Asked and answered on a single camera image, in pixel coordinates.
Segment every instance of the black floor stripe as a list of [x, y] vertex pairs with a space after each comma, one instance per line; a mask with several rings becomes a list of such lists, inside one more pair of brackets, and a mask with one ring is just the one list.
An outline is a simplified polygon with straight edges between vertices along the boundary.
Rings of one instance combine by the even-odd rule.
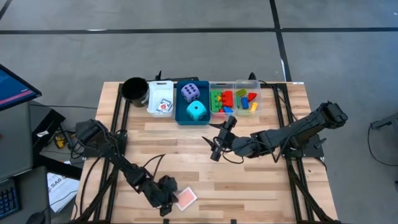
[[6, 13], [8, 7], [10, 6], [12, 0], [7, 0], [6, 3], [4, 3], [3, 7], [1, 8], [0, 11], [0, 20], [4, 16], [4, 13]]
[[194, 34], [275, 32], [266, 27], [214, 27], [170, 29], [97, 29], [97, 30], [0, 30], [0, 34]]
[[281, 32], [397, 32], [398, 27], [281, 28]]
[[278, 11], [276, 9], [275, 0], [269, 0], [269, 4], [271, 5], [272, 18], [274, 19], [274, 24], [275, 24], [275, 34], [276, 34], [276, 39], [278, 41], [279, 55], [280, 59], [283, 61], [282, 67], [284, 69], [285, 81], [291, 82], [292, 76], [290, 75], [290, 68], [289, 68], [289, 63], [287, 61], [284, 38], [282, 36], [280, 29], [279, 16], [278, 16]]

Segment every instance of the red toy block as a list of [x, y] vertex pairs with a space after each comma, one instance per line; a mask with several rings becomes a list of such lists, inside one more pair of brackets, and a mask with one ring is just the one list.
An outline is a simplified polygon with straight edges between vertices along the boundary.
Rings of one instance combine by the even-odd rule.
[[249, 93], [248, 94], [248, 102], [252, 101], [253, 99], [255, 99], [255, 97], [257, 96], [257, 93]]
[[223, 106], [232, 108], [234, 106], [234, 98], [232, 91], [224, 91], [221, 96], [223, 97]]

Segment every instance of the keyboard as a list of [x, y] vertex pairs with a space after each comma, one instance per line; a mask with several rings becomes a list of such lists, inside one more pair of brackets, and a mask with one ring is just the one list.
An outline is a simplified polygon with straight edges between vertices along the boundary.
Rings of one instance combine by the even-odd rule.
[[0, 183], [0, 219], [19, 211], [17, 190], [13, 179]]

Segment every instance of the yellow toy block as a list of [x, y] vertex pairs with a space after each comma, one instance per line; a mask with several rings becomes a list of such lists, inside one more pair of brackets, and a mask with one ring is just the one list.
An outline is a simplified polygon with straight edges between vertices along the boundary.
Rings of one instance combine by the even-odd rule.
[[254, 103], [251, 104], [250, 111], [255, 112], [255, 111], [256, 111], [256, 108], [257, 108], [257, 103], [254, 102]]

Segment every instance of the green toy block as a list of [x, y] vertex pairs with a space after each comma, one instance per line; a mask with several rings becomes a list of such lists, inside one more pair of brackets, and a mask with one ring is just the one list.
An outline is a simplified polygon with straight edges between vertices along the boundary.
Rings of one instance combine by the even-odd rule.
[[236, 107], [239, 108], [241, 106], [241, 97], [236, 95]]
[[223, 107], [223, 103], [217, 100], [217, 96], [221, 96], [221, 90], [210, 91], [210, 110], [214, 113], [218, 113]]
[[246, 95], [246, 93], [247, 93], [246, 89], [241, 89], [241, 90], [236, 91], [236, 95], [238, 95], [240, 97]]

